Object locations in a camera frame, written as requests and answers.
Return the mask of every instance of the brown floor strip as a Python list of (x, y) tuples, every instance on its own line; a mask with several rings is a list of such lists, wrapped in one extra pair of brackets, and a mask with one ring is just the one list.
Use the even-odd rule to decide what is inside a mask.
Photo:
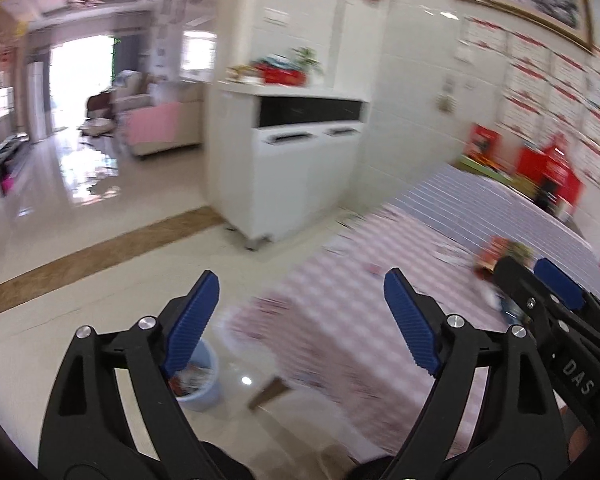
[(64, 256), (1, 283), (0, 313), (222, 222), (222, 217), (206, 206)]

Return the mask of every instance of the blue rubber fingertip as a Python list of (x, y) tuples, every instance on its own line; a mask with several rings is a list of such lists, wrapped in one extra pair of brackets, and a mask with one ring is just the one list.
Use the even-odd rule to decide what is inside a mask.
[(441, 366), (436, 351), (436, 336), (393, 271), (384, 277), (384, 299), (394, 315), (413, 360), (434, 376)]
[(581, 286), (567, 276), (551, 260), (547, 258), (538, 260), (534, 266), (534, 274), (569, 310), (580, 310), (584, 306)]
[(166, 357), (162, 363), (162, 370), (167, 377), (173, 377), (177, 371), (187, 367), (219, 297), (218, 277), (210, 272), (168, 335)]

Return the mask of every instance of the pink checkered tablecloth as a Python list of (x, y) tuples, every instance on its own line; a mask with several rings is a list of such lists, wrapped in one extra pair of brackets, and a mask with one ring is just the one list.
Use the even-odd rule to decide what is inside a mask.
[[(225, 335), (258, 341), (291, 386), (320, 391), (371, 442), (395, 454), (424, 405), (433, 378), (415, 365), (384, 300), (384, 274), (399, 267), (447, 314), (504, 332), (500, 314), (473, 288), (473, 255), (447, 263), (436, 254), (461, 246), (392, 205), (344, 230), (259, 298), (228, 311)], [(454, 451), (477, 420), (486, 371), (478, 370)]]

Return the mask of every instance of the blue gripper pad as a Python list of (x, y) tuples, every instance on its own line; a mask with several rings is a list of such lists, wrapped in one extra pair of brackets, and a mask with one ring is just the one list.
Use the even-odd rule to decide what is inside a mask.
[(389, 305), (413, 360), (432, 376), (440, 370), (436, 335), (402, 282), (402, 273), (390, 270), (384, 277), (384, 299)]
[(165, 329), (166, 354), (162, 371), (168, 378), (187, 367), (206, 324), (216, 309), (219, 297), (218, 277), (206, 270), (185, 298), (171, 300), (176, 301), (176, 309), (166, 312), (170, 306), (165, 307), (163, 313), (168, 314), (165, 322), (160, 314), (159, 318)]
[(584, 306), (582, 287), (552, 261), (547, 258), (538, 260), (534, 266), (534, 274), (569, 310), (580, 310)]

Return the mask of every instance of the glossy tile floor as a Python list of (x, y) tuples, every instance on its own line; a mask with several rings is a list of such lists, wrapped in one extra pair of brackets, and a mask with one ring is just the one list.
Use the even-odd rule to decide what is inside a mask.
[(0, 211), (0, 283), (205, 205), (202, 150), (137, 160), (117, 139), (67, 129), (37, 143)]
[[(217, 330), (229, 305), (281, 279), (341, 230), (337, 215), (257, 253), (245, 251), (236, 233), (213, 227), (0, 314), (0, 423), (35, 462), (46, 400), (76, 328), (88, 323), (101, 333), (124, 330), (146, 314), (158, 314), (211, 269), (221, 282), (221, 300), (203, 337), (220, 357), (224, 400), (204, 413), (185, 410), (194, 430), (245, 463), (258, 480), (341, 478), (352, 463), (326, 476), (318, 460), (324, 449), (337, 449), (337, 440), (356, 438), (344, 435), (349, 430), (334, 405), (301, 391), (249, 412), (246, 404), (274, 373), (274, 362), (258, 349), (235, 356)], [(119, 377), (134, 438), (152, 455), (128, 375)]]

